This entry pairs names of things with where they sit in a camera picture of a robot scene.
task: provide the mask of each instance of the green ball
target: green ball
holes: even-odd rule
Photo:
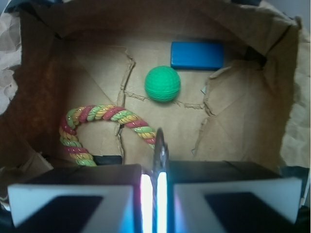
[[[147,74],[145,89],[148,96],[159,102],[173,100],[180,91],[180,77],[171,67],[153,68]]]

